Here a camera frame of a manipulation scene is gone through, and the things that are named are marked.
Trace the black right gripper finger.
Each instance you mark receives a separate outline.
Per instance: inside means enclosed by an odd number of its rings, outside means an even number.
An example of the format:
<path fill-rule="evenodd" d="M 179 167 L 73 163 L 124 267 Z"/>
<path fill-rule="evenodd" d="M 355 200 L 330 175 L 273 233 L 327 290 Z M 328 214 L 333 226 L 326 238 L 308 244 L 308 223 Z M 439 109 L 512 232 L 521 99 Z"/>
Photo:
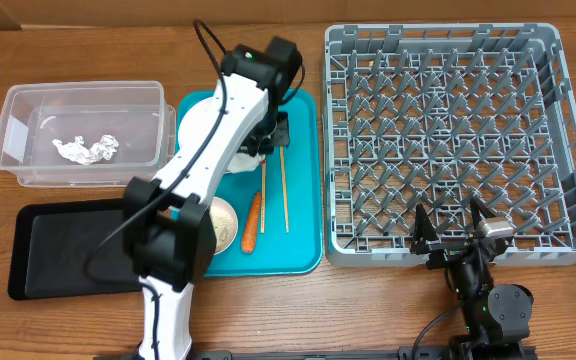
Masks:
<path fill-rule="evenodd" d="M 470 200 L 470 211 L 473 223 L 473 236 L 482 237 L 485 219 L 494 218 L 496 213 L 490 210 L 478 197 L 473 196 Z"/>
<path fill-rule="evenodd" d="M 435 228 L 421 203 L 415 207 L 415 223 L 412 237 L 414 245 L 438 240 Z"/>

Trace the pink bowl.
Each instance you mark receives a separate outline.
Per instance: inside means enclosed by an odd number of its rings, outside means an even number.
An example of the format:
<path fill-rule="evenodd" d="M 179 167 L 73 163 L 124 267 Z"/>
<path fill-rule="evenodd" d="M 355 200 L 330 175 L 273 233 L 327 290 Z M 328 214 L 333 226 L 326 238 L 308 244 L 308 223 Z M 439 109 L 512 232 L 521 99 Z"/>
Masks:
<path fill-rule="evenodd" d="M 218 255 L 234 242 L 238 232 L 238 217 L 234 208 L 219 197 L 212 200 L 210 217 L 216 236 L 214 254 Z"/>

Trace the aluminium foil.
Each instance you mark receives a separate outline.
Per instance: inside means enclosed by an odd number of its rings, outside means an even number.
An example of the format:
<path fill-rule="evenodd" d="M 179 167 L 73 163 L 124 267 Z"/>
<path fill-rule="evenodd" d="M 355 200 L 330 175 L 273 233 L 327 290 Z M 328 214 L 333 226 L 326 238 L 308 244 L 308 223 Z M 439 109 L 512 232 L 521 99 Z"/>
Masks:
<path fill-rule="evenodd" d="M 101 160 L 110 160 L 119 147 L 118 141 L 112 135 L 103 135 L 91 147 L 85 146 L 82 136 L 76 136 L 75 140 L 69 143 L 54 139 L 52 144 L 57 148 L 61 157 L 84 166 Z"/>

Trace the white napkin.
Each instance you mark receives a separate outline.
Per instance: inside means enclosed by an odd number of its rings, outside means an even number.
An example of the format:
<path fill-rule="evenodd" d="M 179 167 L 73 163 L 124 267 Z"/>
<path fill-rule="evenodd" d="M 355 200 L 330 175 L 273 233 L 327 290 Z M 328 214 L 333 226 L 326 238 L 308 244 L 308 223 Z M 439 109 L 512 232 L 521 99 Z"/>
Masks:
<path fill-rule="evenodd" d="M 250 156 L 246 153 L 236 153 L 227 166 L 227 173 L 252 172 L 266 159 L 263 154 Z"/>

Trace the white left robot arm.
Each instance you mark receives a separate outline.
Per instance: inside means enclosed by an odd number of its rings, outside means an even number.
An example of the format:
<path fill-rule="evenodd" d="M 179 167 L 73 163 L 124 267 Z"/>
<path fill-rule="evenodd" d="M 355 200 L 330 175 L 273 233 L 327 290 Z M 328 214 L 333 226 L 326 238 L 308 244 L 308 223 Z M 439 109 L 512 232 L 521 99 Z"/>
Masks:
<path fill-rule="evenodd" d="M 238 45 L 217 64 L 214 94 L 182 122 L 179 150 L 152 180 L 133 178 L 124 195 L 125 253 L 144 295 L 139 359 L 184 359 L 191 350 L 195 283 L 217 245 L 210 207 L 236 154 L 269 153 L 277 144 L 279 108 L 304 71 L 295 43 L 274 37 L 263 51 Z"/>

